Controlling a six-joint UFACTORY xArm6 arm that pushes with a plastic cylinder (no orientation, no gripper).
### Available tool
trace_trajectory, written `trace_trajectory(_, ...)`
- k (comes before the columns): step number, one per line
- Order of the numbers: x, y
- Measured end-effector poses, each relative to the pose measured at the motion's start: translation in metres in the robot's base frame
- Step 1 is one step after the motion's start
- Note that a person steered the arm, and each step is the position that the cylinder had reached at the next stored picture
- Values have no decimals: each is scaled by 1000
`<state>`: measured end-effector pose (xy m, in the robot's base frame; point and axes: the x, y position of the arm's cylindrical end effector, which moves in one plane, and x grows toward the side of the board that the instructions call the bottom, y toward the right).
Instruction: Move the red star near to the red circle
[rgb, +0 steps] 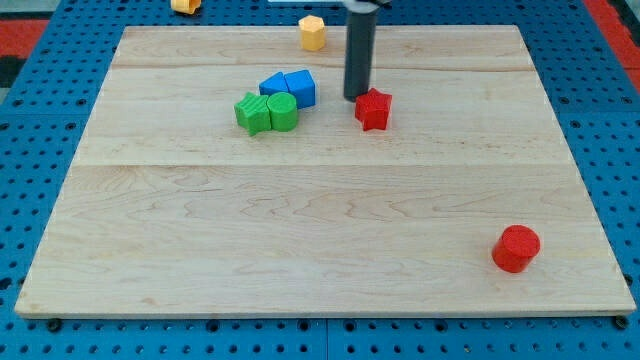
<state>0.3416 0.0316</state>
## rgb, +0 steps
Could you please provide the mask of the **grey arm end mount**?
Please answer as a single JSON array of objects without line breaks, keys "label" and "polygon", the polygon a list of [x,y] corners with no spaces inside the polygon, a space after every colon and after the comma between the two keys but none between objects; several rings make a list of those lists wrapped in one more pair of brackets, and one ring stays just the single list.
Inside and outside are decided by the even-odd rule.
[{"label": "grey arm end mount", "polygon": [[342,0],[342,4],[350,12],[372,13],[391,5],[391,0]]}]

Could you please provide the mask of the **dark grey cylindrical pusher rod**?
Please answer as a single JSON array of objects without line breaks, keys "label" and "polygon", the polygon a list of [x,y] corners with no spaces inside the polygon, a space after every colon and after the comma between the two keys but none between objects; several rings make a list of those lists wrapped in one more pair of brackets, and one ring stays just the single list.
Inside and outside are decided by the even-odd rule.
[{"label": "dark grey cylindrical pusher rod", "polygon": [[343,97],[348,101],[369,91],[377,17],[377,8],[347,13]]}]

